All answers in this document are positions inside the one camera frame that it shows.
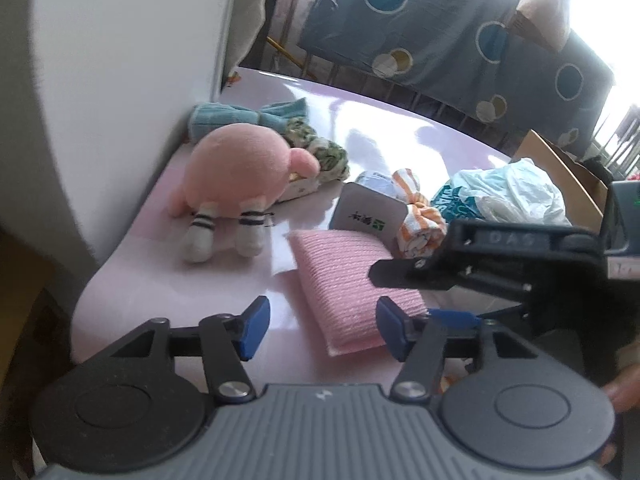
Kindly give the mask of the person's right hand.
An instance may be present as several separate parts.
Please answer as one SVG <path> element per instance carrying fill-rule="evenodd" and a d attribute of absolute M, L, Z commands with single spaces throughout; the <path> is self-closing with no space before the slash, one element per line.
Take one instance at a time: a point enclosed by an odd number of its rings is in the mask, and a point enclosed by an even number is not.
<path fill-rule="evenodd" d="M 610 399 L 614 411 L 623 413 L 638 408 L 640 398 L 640 370 L 638 365 L 628 366 L 609 382 L 603 391 Z"/>

